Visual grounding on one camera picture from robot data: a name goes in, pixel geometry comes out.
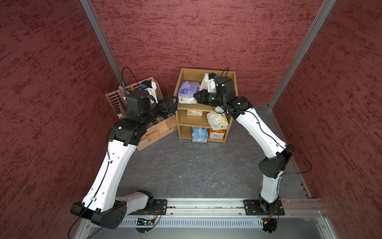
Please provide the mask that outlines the small beige tissue box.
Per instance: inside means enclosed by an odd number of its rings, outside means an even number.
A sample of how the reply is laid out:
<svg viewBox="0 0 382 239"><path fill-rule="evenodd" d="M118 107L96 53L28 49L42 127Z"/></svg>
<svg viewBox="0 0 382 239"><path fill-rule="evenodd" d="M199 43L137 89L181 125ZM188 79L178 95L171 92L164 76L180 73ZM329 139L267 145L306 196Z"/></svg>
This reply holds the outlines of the small beige tissue box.
<svg viewBox="0 0 382 239"><path fill-rule="evenodd" d="M187 115L188 116L202 116L203 111L198 111L198 110L187 110Z"/></svg>

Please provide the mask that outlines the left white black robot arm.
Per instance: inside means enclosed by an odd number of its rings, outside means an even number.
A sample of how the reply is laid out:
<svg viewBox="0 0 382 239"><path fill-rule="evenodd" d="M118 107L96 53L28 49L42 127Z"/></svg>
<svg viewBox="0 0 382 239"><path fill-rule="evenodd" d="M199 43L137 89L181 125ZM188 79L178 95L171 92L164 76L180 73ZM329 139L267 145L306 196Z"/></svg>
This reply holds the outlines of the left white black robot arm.
<svg viewBox="0 0 382 239"><path fill-rule="evenodd" d="M147 126L162 116L175 113L178 97L156 101L148 91L136 89L126 96L126 115L112 127L107 137L106 154L89 192L74 203L71 214L108 229L117 228L125 215L136 211L153 213L153 196L137 191L125 197L116 192L129 159L135 152Z"/></svg>

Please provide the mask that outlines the orange white tissue box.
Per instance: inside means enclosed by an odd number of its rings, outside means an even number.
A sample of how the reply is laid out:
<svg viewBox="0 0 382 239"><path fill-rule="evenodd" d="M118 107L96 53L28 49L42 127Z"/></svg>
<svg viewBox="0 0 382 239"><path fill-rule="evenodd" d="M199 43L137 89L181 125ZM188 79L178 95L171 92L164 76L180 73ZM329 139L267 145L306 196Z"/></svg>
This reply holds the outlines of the orange white tissue box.
<svg viewBox="0 0 382 239"><path fill-rule="evenodd" d="M201 83L200 88L199 88L200 91L208 90L207 81L208 81L208 73L206 73L204 75L204 78L203 78L202 83Z"/></svg>

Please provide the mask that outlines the white yellow tissue pack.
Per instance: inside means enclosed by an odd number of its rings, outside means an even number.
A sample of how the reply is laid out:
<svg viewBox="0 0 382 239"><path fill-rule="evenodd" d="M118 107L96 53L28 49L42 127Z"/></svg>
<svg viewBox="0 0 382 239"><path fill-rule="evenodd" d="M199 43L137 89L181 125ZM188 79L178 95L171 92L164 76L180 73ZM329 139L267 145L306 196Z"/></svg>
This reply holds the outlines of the white yellow tissue pack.
<svg viewBox="0 0 382 239"><path fill-rule="evenodd" d="M207 120L212 130L228 130L229 122L225 113L209 112Z"/></svg>

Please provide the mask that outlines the purple tissue pack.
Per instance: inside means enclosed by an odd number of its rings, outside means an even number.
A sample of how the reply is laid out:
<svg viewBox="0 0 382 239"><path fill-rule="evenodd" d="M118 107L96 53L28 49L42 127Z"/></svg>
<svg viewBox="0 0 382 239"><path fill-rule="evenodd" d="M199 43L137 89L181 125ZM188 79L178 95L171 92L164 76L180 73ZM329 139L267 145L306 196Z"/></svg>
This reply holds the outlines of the purple tissue pack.
<svg viewBox="0 0 382 239"><path fill-rule="evenodd" d="M180 104L197 104L194 94L198 93L200 84L197 82L184 81L178 91Z"/></svg>

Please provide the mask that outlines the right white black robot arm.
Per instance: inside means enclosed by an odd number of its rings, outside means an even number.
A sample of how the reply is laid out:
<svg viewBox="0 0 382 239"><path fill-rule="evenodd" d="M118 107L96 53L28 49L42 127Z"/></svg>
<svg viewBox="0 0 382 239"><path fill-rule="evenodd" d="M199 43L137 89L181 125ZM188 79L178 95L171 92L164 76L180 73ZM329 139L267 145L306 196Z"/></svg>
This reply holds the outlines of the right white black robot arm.
<svg viewBox="0 0 382 239"><path fill-rule="evenodd" d="M266 214L279 200L279 183L294 147L278 138L260 118L253 105L243 96L237 96L234 81L227 76L206 73L194 98L199 104L220 107L239 122L263 150L266 158L258 166L263 174L259 195L259 210Z"/></svg>

